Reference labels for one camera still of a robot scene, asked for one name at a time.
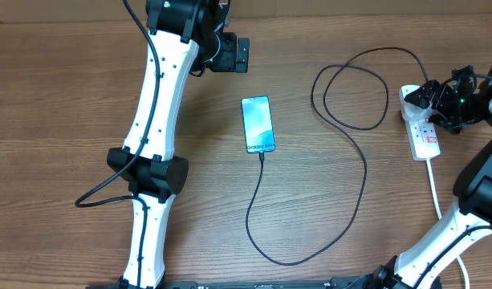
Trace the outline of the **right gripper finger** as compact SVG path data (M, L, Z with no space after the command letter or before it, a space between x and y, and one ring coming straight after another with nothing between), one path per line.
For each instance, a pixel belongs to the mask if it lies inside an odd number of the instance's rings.
M417 90L410 92L404 97L406 103L413 104L419 108L426 109L438 91L440 84L436 80L428 80Z
M449 120L447 117L443 116L440 113L432 114L429 118L429 122L433 123L451 134L459 134L462 130L462 125L453 120Z

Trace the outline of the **blue Galaxy smartphone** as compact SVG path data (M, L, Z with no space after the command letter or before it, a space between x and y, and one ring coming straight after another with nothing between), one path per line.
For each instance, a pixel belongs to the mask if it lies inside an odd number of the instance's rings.
M244 98L241 101L246 151L268 153L276 150L274 127L267 96Z

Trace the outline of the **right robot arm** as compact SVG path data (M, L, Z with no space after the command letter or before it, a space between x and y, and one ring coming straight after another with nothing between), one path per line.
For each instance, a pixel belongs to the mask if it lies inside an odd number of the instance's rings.
M472 66L455 69L443 83L430 80L399 92L401 114L416 154L439 126L458 134L485 121L492 127L492 65L485 75ZM476 241L492 234L492 139L458 175L451 206L426 235L350 288L439 288L440 273Z

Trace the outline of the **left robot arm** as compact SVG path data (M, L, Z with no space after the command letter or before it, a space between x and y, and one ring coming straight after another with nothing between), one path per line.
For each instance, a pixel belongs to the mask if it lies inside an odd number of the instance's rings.
M132 127L108 165L127 183L133 227L128 264L118 288L160 288L165 277L165 236L189 162L175 154L178 112L190 76L245 73L250 41L224 29L230 2L148 1L148 62Z

